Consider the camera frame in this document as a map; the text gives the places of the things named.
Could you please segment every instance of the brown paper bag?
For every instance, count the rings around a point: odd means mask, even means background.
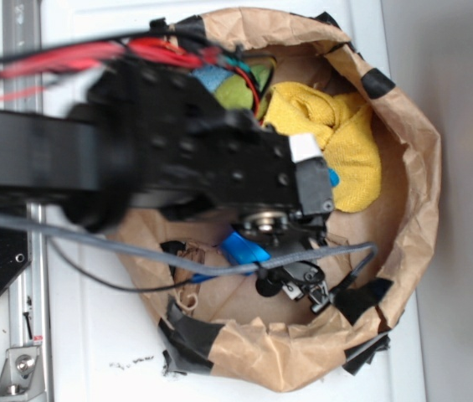
[[[182,309],[177,291],[142,296],[167,345],[170,369],[235,377],[276,391],[298,389],[383,346],[387,331],[397,324],[434,253],[440,136],[392,81],[354,51],[331,19],[229,8],[175,28],[205,33],[227,48],[271,52],[278,60],[276,81],[296,80],[330,93],[357,90],[375,111],[381,195],[360,213],[336,211],[327,225],[330,244],[370,240],[379,247],[357,289],[343,296],[342,307],[339,303],[314,316],[307,300],[291,301],[282,292],[259,296],[252,276],[220,277],[188,290],[196,297],[192,310]],[[205,263],[223,266],[227,261],[216,246],[229,231],[222,224],[168,223],[156,211],[132,210],[117,238],[155,250],[165,241],[181,240],[203,250]],[[329,287],[361,258],[321,260]],[[164,264],[130,256],[121,260],[136,286],[173,283]]]

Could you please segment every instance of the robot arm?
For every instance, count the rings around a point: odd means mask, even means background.
[[[119,57],[64,119],[0,111],[0,204],[57,204],[91,232],[130,207],[176,221],[223,220],[272,255],[325,244],[334,209],[329,171],[312,135],[285,137],[250,111],[225,110],[180,70]],[[257,280],[329,297],[312,261]]]

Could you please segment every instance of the screw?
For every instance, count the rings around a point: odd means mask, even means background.
[[[233,172],[232,178],[235,182],[241,182],[242,180],[244,180],[244,174],[237,170]]]
[[[239,151],[239,144],[236,141],[231,141],[227,144],[227,148],[232,153],[236,153],[237,151]]]
[[[333,202],[330,199],[328,199],[325,203],[323,203],[321,207],[326,212],[331,212],[335,208],[335,206],[333,205]]]
[[[280,149],[280,147],[274,147],[273,148],[273,153],[275,154],[276,157],[283,157],[285,155],[283,153],[283,150]]]
[[[8,386],[8,395],[18,395],[20,392],[20,385],[11,384]]]
[[[158,82],[158,76],[152,70],[143,70],[141,77],[149,84],[156,84]]]
[[[290,179],[288,178],[288,175],[286,173],[279,173],[279,176],[277,176],[277,182],[281,186],[288,186],[290,183]]]
[[[18,356],[17,358],[17,370],[19,373],[27,375],[35,369],[35,359],[27,354]]]
[[[152,136],[151,144],[155,148],[162,149],[166,147],[167,140],[165,139],[165,137],[155,134]]]
[[[180,77],[178,75],[175,75],[174,77],[172,77],[171,83],[178,90],[181,90],[186,86],[186,80],[183,77]]]
[[[195,145],[190,140],[184,139],[180,141],[180,149],[186,152],[193,152],[195,151]]]

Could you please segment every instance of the yellow towel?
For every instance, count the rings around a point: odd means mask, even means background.
[[[335,206],[344,212],[365,209],[381,191],[381,161],[370,123],[372,108],[357,93],[331,96],[297,82],[271,89],[264,123],[279,133],[311,132],[340,183]]]

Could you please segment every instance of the blue object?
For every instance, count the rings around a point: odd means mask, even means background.
[[[233,232],[221,243],[221,251],[231,265],[262,262],[271,258],[270,254],[262,247],[244,239],[236,232]]]
[[[210,92],[217,90],[221,83],[231,75],[233,75],[232,72],[215,65],[207,65],[201,69],[192,71],[192,76],[201,81],[204,87]]]
[[[331,187],[336,187],[340,183],[340,178],[333,169],[329,168],[329,180],[331,180]]]
[[[192,283],[203,283],[209,281],[210,279],[217,278],[217,276],[203,275],[203,274],[193,274],[191,282]]]

